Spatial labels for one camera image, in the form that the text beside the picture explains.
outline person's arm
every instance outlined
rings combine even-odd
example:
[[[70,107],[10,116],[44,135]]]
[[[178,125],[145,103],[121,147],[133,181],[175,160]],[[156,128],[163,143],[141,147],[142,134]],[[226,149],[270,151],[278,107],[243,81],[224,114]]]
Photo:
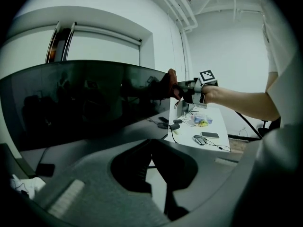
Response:
[[[274,121],[280,115],[267,90],[276,78],[276,72],[268,74],[265,93],[242,93],[215,86],[204,86],[202,92],[206,103],[220,104],[252,118]]]

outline black monitor screen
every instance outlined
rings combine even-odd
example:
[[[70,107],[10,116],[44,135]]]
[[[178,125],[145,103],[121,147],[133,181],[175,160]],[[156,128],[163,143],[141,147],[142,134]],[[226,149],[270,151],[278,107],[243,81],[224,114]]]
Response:
[[[109,61],[62,61],[16,72],[0,81],[5,123],[21,150],[104,139],[117,146],[161,139],[169,119],[165,73]]]

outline floor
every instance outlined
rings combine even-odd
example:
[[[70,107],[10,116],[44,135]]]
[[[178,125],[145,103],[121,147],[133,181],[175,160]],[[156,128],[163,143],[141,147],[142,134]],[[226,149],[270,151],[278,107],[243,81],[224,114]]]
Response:
[[[245,140],[235,140],[235,139],[231,139],[229,138],[229,145],[232,149],[232,152],[234,153],[240,153],[243,154],[246,145],[249,143],[249,141],[245,141]]]

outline smartphone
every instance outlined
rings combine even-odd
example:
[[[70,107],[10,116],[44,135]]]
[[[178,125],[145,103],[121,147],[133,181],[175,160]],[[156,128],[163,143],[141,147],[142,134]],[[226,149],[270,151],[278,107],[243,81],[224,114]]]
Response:
[[[218,139],[219,135],[217,133],[201,132],[201,136],[210,139]]]
[[[164,117],[159,117],[159,119],[164,123],[169,123],[168,119],[166,119]]]

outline desk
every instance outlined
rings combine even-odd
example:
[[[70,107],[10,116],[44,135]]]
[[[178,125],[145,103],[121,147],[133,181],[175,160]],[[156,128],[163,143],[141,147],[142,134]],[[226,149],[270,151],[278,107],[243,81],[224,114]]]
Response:
[[[168,118],[169,112],[165,111],[150,119],[159,121],[159,117]],[[54,176],[79,159],[97,151],[105,150],[125,143],[145,139],[161,139],[167,134],[167,129],[160,129],[154,122],[142,120],[109,135],[100,138],[83,139],[62,145],[52,146],[44,155],[41,163],[55,164]],[[21,151],[21,156],[28,162],[33,170],[37,168],[40,157],[45,148]],[[45,182],[49,177],[41,177]]]
[[[191,127],[187,125],[186,123],[180,124],[180,129],[175,130],[177,133],[174,134],[174,138],[178,144],[185,145],[185,146],[191,146],[195,148],[200,148],[200,149],[207,149],[207,150],[216,150],[216,151],[224,151],[225,150],[220,150],[217,146],[212,146],[212,145],[203,145],[200,146],[198,143],[196,143],[192,137],[194,135],[200,135],[200,132],[211,132],[211,133],[217,133],[219,135],[219,139],[209,139],[211,142],[213,142],[216,145],[220,146],[226,146],[222,147],[223,149],[229,150],[229,141],[228,141],[228,136],[227,136],[227,131],[226,127],[224,124],[223,117],[221,115],[220,109],[215,108],[215,107],[208,107],[208,109],[204,108],[194,108],[193,111],[198,111],[198,113],[193,112],[193,114],[207,114],[213,119],[212,124],[209,124],[205,127]],[[168,137],[165,139],[170,142],[174,142],[172,136],[171,136],[171,131],[168,134]]]

